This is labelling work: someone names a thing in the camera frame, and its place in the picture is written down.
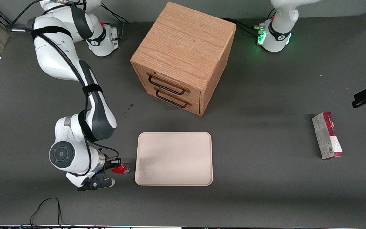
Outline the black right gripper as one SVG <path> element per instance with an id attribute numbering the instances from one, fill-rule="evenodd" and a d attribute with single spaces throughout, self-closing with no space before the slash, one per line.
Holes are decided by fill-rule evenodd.
<path id="1" fill-rule="evenodd" d="M 108 168 L 110 168 L 110 166 L 121 166 L 122 165 L 121 158 L 114 158 L 112 160 L 107 155 L 104 155 L 104 157 L 105 157 L 105 161 L 104 161 L 104 165 L 103 165 L 103 172 L 105 172 Z"/>

